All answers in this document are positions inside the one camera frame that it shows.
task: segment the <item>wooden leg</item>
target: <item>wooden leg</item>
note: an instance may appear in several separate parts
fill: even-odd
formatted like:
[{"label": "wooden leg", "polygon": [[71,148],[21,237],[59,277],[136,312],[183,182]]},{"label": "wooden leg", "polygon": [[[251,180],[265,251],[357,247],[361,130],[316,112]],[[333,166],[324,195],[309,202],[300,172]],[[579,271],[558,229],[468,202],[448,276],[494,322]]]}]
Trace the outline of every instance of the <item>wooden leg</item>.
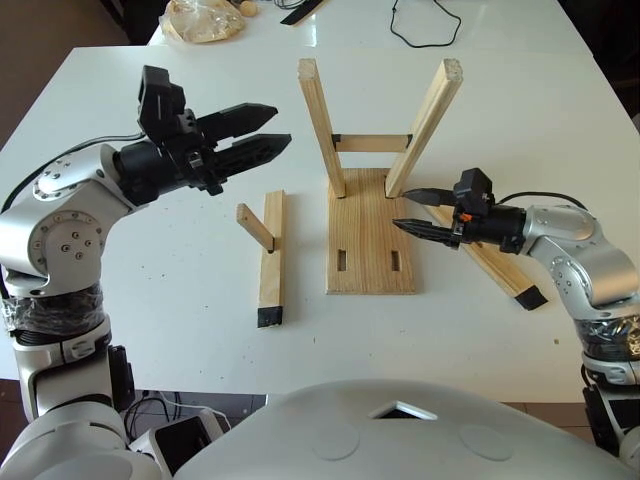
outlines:
[{"label": "wooden leg", "polygon": [[346,195],[344,176],[340,167],[340,157],[338,157],[331,138],[331,121],[315,59],[303,58],[298,62],[298,81],[307,102],[316,137],[318,137],[324,165],[329,175],[329,183],[335,196],[342,198]]},{"label": "wooden leg", "polygon": [[[440,225],[451,226],[451,207],[425,208]],[[515,298],[525,309],[533,310],[547,302],[538,287],[496,245],[472,243],[462,247],[507,295]]]},{"label": "wooden leg", "polygon": [[385,183],[388,198],[395,198],[401,193],[402,186],[461,84],[460,62],[452,58],[444,59],[427,90],[424,102],[409,132],[413,135],[411,143],[405,152],[398,154],[391,166]]},{"label": "wooden leg", "polygon": [[255,238],[260,245],[269,253],[275,249],[275,241],[271,232],[264,226],[264,224],[258,220],[251,209],[244,203],[238,204],[236,208],[236,221],[242,226],[249,234]]},{"label": "wooden leg", "polygon": [[284,307],[284,236],[286,195],[283,190],[267,193],[264,199],[264,225],[275,240],[274,250],[262,251],[258,327],[282,324]]}]

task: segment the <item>white desk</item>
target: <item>white desk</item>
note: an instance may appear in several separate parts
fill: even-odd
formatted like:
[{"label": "white desk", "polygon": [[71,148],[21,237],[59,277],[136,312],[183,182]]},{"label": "white desk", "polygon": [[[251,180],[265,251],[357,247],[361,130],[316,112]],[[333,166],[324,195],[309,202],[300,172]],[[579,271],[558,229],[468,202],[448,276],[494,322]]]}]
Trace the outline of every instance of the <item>white desk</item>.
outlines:
[{"label": "white desk", "polygon": [[[393,0],[325,0],[314,15],[294,27],[280,25],[289,11],[269,2],[257,3],[260,13],[246,19],[243,32],[226,42],[195,48],[221,48],[225,43],[277,48],[409,48],[389,31]],[[591,55],[557,0],[447,0],[443,5],[462,18],[456,48]],[[398,4],[395,29],[413,43],[445,43],[455,26],[456,20],[431,0],[401,0]],[[164,38],[157,29],[149,45],[164,44],[179,42]],[[447,49],[440,50],[440,55],[446,55]]]},{"label": "white desk", "polygon": [[[608,238],[639,257],[640,145],[604,76],[586,55],[451,49],[166,47],[77,49],[0,153],[5,195],[47,158],[81,140],[136,131],[143,64],[166,67],[203,115],[244,101],[280,110],[266,132],[293,142],[271,165],[232,177],[213,198],[183,189],[122,220],[103,257],[114,342],[140,388],[282,393],[348,378],[440,382],[503,401],[576,401],[580,346],[572,321],[533,260],[516,258],[550,303],[525,312],[463,252],[412,239],[418,294],[324,294],[327,179],[299,91],[296,63],[316,56],[337,132],[405,132],[441,55],[465,83],[408,187],[450,188],[479,166],[497,196],[562,191],[596,212]],[[343,154],[388,166],[387,154]],[[262,211],[290,197],[285,323],[256,328],[260,250],[235,205]],[[415,216],[426,214],[416,208]],[[0,341],[0,377],[15,378]]]}]

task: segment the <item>electrical wire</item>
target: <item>electrical wire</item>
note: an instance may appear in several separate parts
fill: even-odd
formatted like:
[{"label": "electrical wire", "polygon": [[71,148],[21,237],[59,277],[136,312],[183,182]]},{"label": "electrical wire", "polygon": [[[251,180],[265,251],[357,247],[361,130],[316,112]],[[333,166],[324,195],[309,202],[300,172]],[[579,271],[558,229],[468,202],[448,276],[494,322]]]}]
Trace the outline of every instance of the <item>electrical wire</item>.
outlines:
[{"label": "electrical wire", "polygon": [[160,405],[162,405],[162,409],[164,410],[165,419],[167,420],[167,422],[171,421],[171,418],[169,417],[169,410],[167,409],[167,404],[164,402],[164,399],[160,399],[158,397],[149,397],[149,396],[145,396],[141,398],[140,400],[131,404],[131,406],[127,409],[127,412],[124,414],[124,428],[127,434],[127,438],[129,439],[130,442],[135,440],[135,438],[137,437],[137,431],[135,429],[135,421],[138,417],[138,413],[139,413],[138,410],[140,408],[140,405],[142,405],[145,402],[159,402]]},{"label": "electrical wire", "polygon": [[444,13],[446,13],[447,15],[449,15],[451,18],[455,18],[458,21],[458,25],[456,25],[456,29],[453,31],[453,36],[451,37],[451,40],[448,41],[447,43],[425,43],[423,45],[415,45],[413,43],[411,43],[409,40],[407,40],[402,34],[398,33],[396,30],[394,30],[393,28],[393,24],[395,22],[396,19],[396,12],[398,11],[398,2],[399,0],[395,0],[393,7],[391,7],[391,24],[389,25],[389,30],[391,31],[391,33],[393,33],[396,37],[399,37],[402,39],[402,41],[404,43],[406,43],[407,45],[409,45],[411,48],[429,48],[429,47],[448,47],[449,45],[453,45],[453,42],[456,41],[456,37],[458,35],[458,30],[460,29],[460,27],[462,26],[462,18],[460,18],[459,16],[451,13],[449,10],[447,10],[446,8],[444,8],[440,2],[438,2],[438,0],[433,0],[433,3],[435,3],[438,7],[440,7],[440,10],[442,10]]},{"label": "electrical wire", "polygon": [[[146,134],[144,132],[139,132],[139,133],[136,133],[134,135],[107,135],[107,136],[104,136],[104,137],[96,137],[96,138],[92,138],[90,140],[86,140],[86,141],[84,141],[82,143],[79,143],[79,144],[77,144],[77,145],[65,150],[64,152],[60,153],[59,155],[56,155],[55,157],[53,157],[53,159],[49,160],[44,165],[41,165],[40,167],[36,168],[33,172],[31,172],[29,175],[27,175],[24,178],[24,180],[22,180],[13,190],[11,190],[11,193],[9,193],[9,195],[6,198],[6,200],[2,204],[2,209],[0,209],[0,214],[2,214],[4,212],[6,212],[7,210],[9,210],[9,208],[11,208],[11,205],[13,205],[13,202],[15,201],[15,199],[18,197],[18,195],[20,195],[20,192],[22,192],[25,188],[27,188],[36,178],[38,178],[38,176],[49,165],[51,165],[56,160],[59,160],[60,158],[66,156],[66,155],[70,155],[72,153],[79,152],[80,150],[84,150],[85,148],[91,147],[91,146],[96,145],[98,143],[104,143],[104,142],[135,142],[136,140],[142,140],[145,136],[146,136]],[[4,300],[9,298],[9,292],[7,291],[7,287],[4,284],[4,277],[2,276],[2,266],[1,265],[0,265],[0,296]]]},{"label": "electrical wire", "polygon": [[182,415],[182,407],[179,406],[182,403],[180,399],[180,392],[173,392],[173,399],[176,402],[176,405],[173,406],[173,419],[176,420],[180,415]]},{"label": "electrical wire", "polygon": [[302,5],[306,0],[295,0],[293,3],[287,3],[285,0],[273,0],[273,4],[282,10],[293,10]]},{"label": "electrical wire", "polygon": [[580,376],[582,377],[582,381],[587,387],[591,387],[591,382],[589,381],[589,377],[587,376],[587,367],[582,365],[580,367]]},{"label": "electrical wire", "polygon": [[512,200],[512,199],[518,198],[518,197],[552,197],[552,198],[561,198],[563,200],[566,200],[567,202],[573,203],[576,207],[579,207],[579,208],[581,208],[583,210],[586,210],[587,212],[589,211],[589,209],[584,206],[584,203],[576,200],[573,197],[570,197],[569,195],[565,195],[564,193],[555,193],[555,192],[518,192],[518,193],[512,193],[511,195],[507,195],[502,200],[500,200],[498,202],[498,205],[500,205],[502,203],[506,203],[509,200]]},{"label": "electrical wire", "polygon": [[227,416],[224,413],[219,412],[218,410],[214,410],[213,408],[208,407],[206,405],[186,405],[184,403],[172,402],[171,400],[169,400],[167,397],[164,396],[163,392],[158,392],[158,393],[160,394],[162,399],[165,402],[167,402],[169,405],[174,405],[174,406],[177,406],[177,407],[185,407],[185,408],[197,408],[198,410],[208,410],[211,413],[224,418],[224,421],[226,422],[227,427],[229,428],[229,430],[231,430],[231,424],[229,423],[229,419],[227,418]]}]

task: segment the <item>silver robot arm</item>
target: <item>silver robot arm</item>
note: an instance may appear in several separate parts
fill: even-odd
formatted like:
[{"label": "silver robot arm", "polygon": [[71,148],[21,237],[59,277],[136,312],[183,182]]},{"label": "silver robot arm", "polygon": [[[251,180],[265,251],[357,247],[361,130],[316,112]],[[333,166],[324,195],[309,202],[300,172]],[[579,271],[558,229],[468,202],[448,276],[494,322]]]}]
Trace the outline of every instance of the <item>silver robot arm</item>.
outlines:
[{"label": "silver robot arm", "polygon": [[[277,110],[242,104],[196,119],[163,69],[144,67],[139,101],[147,140],[119,151],[107,144],[74,148],[42,167],[30,194],[0,214],[0,238],[10,239],[0,247],[2,310],[33,422],[7,455],[3,480],[126,446],[117,411],[133,400],[133,376],[124,348],[109,345],[99,284],[113,225],[183,186],[221,193],[228,177],[270,162],[291,140],[261,134],[216,150],[219,140],[255,131]],[[155,471],[140,455],[121,453],[115,456],[142,465],[142,476],[132,478]]]},{"label": "silver robot arm", "polygon": [[538,260],[551,275],[583,344],[583,394],[596,443],[614,455],[637,459],[640,441],[632,439],[640,439],[640,295],[633,262],[606,240],[586,209],[524,210],[496,204],[491,188],[482,171],[471,169],[451,191],[406,192],[405,197],[421,204],[453,206],[452,228],[416,219],[394,223],[452,248],[483,241]]}]

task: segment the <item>black strap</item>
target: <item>black strap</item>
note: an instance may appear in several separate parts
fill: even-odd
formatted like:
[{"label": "black strap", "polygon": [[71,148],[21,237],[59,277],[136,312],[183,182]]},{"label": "black strap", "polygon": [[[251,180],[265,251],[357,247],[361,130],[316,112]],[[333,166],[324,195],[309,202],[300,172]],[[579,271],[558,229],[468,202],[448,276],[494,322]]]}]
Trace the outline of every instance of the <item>black strap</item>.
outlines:
[{"label": "black strap", "polygon": [[286,16],[284,20],[280,23],[283,25],[295,25],[304,17],[306,17],[311,10],[316,8],[322,0],[307,0],[298,8],[296,8],[293,12]]}]

